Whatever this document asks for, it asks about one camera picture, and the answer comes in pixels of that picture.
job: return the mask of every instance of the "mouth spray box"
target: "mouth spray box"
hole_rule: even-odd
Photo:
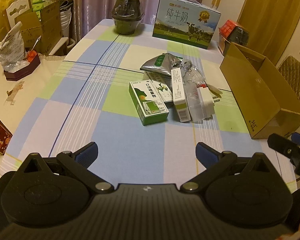
[[[129,93],[143,125],[167,120],[169,110],[150,80],[130,82]]]

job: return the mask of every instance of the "plastic lid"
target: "plastic lid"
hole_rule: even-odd
[[[112,18],[121,21],[139,21],[143,14],[143,0],[117,0],[112,9]]]

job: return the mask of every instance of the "chair backrest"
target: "chair backrest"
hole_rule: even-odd
[[[30,0],[18,0],[16,2],[13,2],[6,10],[6,15],[9,21],[10,30],[13,26],[15,26],[14,19],[24,13],[25,11],[29,10],[31,7]]]

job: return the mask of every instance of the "quilted chair cushion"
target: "quilted chair cushion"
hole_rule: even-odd
[[[279,72],[292,87],[300,101],[300,62],[288,56],[278,68]]]

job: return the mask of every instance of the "table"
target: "table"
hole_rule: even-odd
[[[49,60],[47,60],[47,57],[41,56],[41,64],[36,70],[31,75],[17,82],[6,80],[0,64],[0,120],[13,134],[29,106],[31,106],[35,97],[45,87],[47,81],[59,67],[62,59],[63,57],[50,56]],[[8,99],[7,91],[11,91],[19,82],[24,82],[22,89],[14,97],[13,100],[15,102],[11,103]]]
[[[290,190],[296,190],[292,165],[269,149],[266,140],[250,138],[230,91],[215,103],[215,115],[199,124],[180,123],[170,108],[166,122],[142,126],[128,87],[129,82],[142,79],[139,68],[144,62],[170,52],[190,59],[205,73],[221,73],[223,59],[216,43],[204,50],[154,38],[152,29],[140,25],[133,35],[123,36],[114,32],[112,20],[95,26],[32,102],[12,137],[0,173],[16,170],[31,152],[53,157],[95,141],[99,156],[89,170],[114,186],[180,186],[205,170],[195,157],[195,146],[202,141],[239,156],[264,152]]]

